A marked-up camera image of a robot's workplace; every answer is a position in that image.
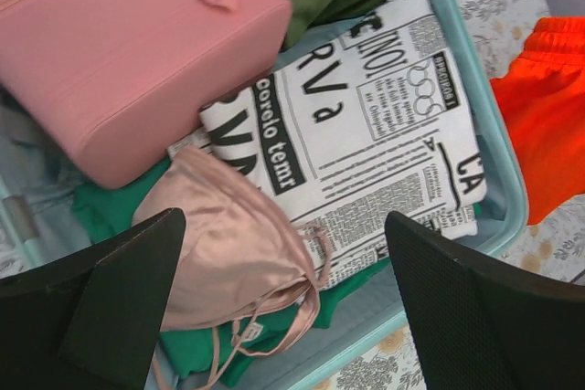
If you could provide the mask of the beige pink bra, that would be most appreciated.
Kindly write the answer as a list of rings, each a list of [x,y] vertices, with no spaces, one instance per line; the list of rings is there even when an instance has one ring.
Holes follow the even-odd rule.
[[[212,331],[206,388],[232,361],[220,358],[220,325],[231,325],[230,353],[248,357],[261,356],[243,345],[261,315],[299,305],[270,354],[288,350],[311,329],[332,259],[321,226],[294,226],[248,178],[196,146],[179,150],[133,222],[167,208],[182,210],[186,229],[161,329]]]

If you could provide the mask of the pink toiletry case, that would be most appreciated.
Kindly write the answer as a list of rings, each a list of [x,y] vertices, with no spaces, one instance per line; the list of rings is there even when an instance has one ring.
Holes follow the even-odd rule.
[[[1,0],[1,82],[95,183],[118,188],[272,67],[290,0]]]

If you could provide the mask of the green Guess t-shirt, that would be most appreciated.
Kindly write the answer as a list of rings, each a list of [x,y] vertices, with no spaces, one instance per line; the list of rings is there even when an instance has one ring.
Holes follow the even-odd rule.
[[[138,205],[169,166],[170,161],[164,159],[118,190],[106,190],[94,183],[79,185],[74,191],[71,211],[88,232],[90,240],[99,243],[129,229]],[[321,308],[313,327],[321,330],[329,328],[338,303],[364,286],[388,264],[389,259],[383,258],[333,288],[322,290]],[[296,312],[297,307],[293,305],[283,311],[261,315],[257,323],[262,330],[243,346],[261,352],[269,351],[287,332]],[[214,346],[210,329],[161,332],[160,344],[181,379],[206,372],[211,367]]]

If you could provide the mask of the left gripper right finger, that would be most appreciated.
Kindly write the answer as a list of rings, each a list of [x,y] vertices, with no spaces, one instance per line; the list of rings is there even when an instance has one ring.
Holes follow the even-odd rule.
[[[584,288],[388,214],[392,267],[429,389],[581,389]]]

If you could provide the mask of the newspaper print garment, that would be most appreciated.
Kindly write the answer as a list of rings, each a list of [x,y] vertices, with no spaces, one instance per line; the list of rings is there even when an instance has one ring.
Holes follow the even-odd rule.
[[[455,239],[473,236],[486,193],[470,106],[430,0],[387,0],[345,33],[206,106],[194,145],[238,169],[295,225],[329,237],[307,249],[336,285],[387,255],[398,211]]]

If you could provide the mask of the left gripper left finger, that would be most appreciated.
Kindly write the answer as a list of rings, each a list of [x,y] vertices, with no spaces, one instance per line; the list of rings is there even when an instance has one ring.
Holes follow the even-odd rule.
[[[185,228],[166,209],[2,279],[2,388],[144,388]]]

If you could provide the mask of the bright orange shorts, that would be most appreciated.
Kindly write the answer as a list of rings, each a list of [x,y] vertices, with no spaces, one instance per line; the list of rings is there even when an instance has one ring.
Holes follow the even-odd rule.
[[[526,185],[528,224],[584,192],[584,19],[544,17],[491,79]]]

